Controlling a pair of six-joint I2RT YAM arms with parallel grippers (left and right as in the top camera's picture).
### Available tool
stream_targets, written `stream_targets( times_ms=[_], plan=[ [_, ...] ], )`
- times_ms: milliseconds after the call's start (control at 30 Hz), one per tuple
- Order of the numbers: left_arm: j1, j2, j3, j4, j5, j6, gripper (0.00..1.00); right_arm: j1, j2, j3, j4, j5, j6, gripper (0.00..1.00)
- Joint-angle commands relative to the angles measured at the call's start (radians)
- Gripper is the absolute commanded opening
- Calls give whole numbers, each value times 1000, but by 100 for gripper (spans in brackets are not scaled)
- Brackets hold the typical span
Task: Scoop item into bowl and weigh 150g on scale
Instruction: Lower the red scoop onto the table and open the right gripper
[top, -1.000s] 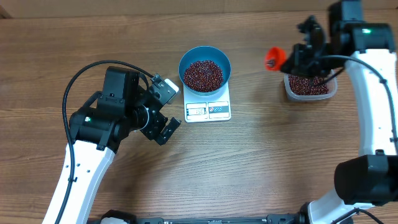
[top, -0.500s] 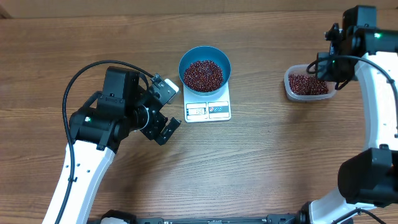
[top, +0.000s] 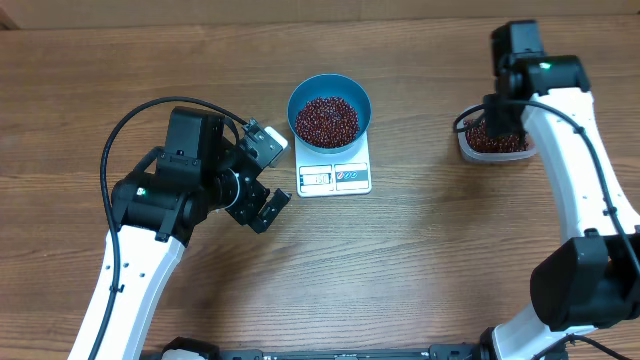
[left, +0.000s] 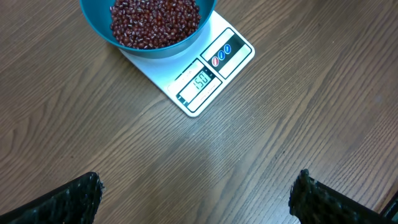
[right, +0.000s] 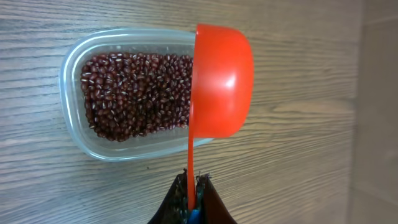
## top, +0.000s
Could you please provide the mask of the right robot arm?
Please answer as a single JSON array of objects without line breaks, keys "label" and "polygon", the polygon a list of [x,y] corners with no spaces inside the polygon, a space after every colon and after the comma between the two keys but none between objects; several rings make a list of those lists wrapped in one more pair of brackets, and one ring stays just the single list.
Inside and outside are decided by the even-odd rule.
[{"label": "right robot arm", "polygon": [[534,20],[490,37],[490,134],[527,133],[551,184],[561,245],[532,272],[531,303],[488,330],[495,359],[562,358],[564,344],[639,316],[639,215],[609,161],[586,72],[550,56]]}]

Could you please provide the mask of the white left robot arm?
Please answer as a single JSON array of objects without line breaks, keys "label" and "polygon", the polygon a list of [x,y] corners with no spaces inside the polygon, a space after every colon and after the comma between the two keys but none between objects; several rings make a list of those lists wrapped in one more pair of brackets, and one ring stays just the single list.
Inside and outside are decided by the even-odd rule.
[{"label": "white left robot arm", "polygon": [[237,128],[222,113],[174,108],[164,145],[107,193],[101,272],[70,358],[138,358],[195,227],[223,210],[263,233],[290,201],[257,179],[287,148],[256,120]]}]

